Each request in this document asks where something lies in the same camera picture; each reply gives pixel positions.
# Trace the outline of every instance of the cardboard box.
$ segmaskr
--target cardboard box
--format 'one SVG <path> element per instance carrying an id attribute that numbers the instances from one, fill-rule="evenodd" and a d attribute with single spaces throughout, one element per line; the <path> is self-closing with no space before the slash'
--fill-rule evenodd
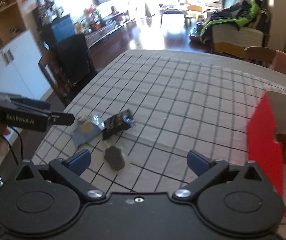
<path id="1" fill-rule="evenodd" d="M 279 133 L 286 134 L 286 95 L 267 91 L 247 125 L 249 160 L 259 164 L 286 207 L 286 164 L 276 139 Z"/>

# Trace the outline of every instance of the pink cloth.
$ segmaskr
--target pink cloth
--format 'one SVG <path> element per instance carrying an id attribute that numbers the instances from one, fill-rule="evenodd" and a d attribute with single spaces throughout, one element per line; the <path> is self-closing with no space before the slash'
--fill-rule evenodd
<path id="1" fill-rule="evenodd" d="M 276 56 L 273 59 L 270 69 L 286 75 L 286 53 L 283 51 L 276 51 Z"/>

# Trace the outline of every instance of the table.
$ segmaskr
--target table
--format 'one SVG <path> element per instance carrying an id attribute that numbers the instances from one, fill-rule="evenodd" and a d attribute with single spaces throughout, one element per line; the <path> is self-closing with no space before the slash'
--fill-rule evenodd
<path id="1" fill-rule="evenodd" d="M 162 21 L 163 21 L 163 14 L 183 14 L 184 18 L 187 15 L 187 7 L 184 5 L 180 6 L 174 6 L 172 8 L 168 9 L 161 9 L 160 10 L 160 15 L 161 15 L 161 27 L 162 27 Z"/>
<path id="2" fill-rule="evenodd" d="M 99 137 L 76 149 L 70 136 L 75 124 L 53 126 L 32 160 L 49 163 L 88 149 L 92 163 L 81 177 L 101 190 L 172 194 L 196 178 L 187 167 L 191 149 L 244 164 L 246 122 L 265 90 L 286 94 L 284 85 L 286 76 L 278 72 L 223 56 L 130 50 L 102 70 L 65 110 L 74 115 L 96 112 L 105 120 L 131 109 L 137 126 L 109 140 L 128 156 L 126 169 L 114 172 L 104 162 L 107 146 Z M 279 233 L 286 238 L 286 219 Z"/>

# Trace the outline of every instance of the grid pattern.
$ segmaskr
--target grid pattern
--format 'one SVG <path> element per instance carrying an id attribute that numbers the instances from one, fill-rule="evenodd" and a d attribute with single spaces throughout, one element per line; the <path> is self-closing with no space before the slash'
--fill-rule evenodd
<path id="1" fill-rule="evenodd" d="M 187 167 L 195 149 L 211 158 L 243 165 L 247 160 L 246 123 L 265 90 L 286 94 L 286 87 L 220 66 L 142 52 L 121 54 L 76 96 L 65 112 L 100 113 L 105 120 L 131 109 L 136 127 L 112 136 L 129 165 L 115 172 L 104 162 L 99 137 L 75 148 L 75 125 L 53 126 L 33 157 L 36 164 L 92 152 L 81 175 L 105 192 L 172 194 L 197 176 Z M 286 220 L 279 228 L 286 238 Z"/>

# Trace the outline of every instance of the white cabinet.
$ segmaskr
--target white cabinet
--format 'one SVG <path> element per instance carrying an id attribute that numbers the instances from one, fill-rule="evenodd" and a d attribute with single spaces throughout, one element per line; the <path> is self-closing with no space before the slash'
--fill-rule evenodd
<path id="1" fill-rule="evenodd" d="M 30 31 L 26 31 L 4 47 L 10 61 L 22 77 L 33 95 L 40 99 L 50 88 L 50 84 L 41 72 L 38 62 L 41 53 Z"/>
<path id="2" fill-rule="evenodd" d="M 0 51 L 0 92 L 41 99 L 50 84 L 39 69 L 39 49 L 30 31 L 19 35 Z"/>

